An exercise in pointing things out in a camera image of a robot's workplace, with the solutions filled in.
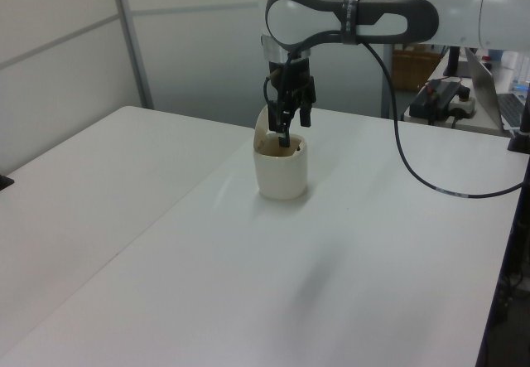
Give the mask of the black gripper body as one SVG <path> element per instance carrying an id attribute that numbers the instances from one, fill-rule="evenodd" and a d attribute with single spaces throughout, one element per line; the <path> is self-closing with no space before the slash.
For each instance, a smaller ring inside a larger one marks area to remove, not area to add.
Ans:
<path id="1" fill-rule="evenodd" d="M 314 78 L 309 59 L 297 59 L 289 65 L 269 62 L 269 74 L 263 84 L 267 103 L 280 101 L 282 106 L 312 106 L 316 102 Z"/>

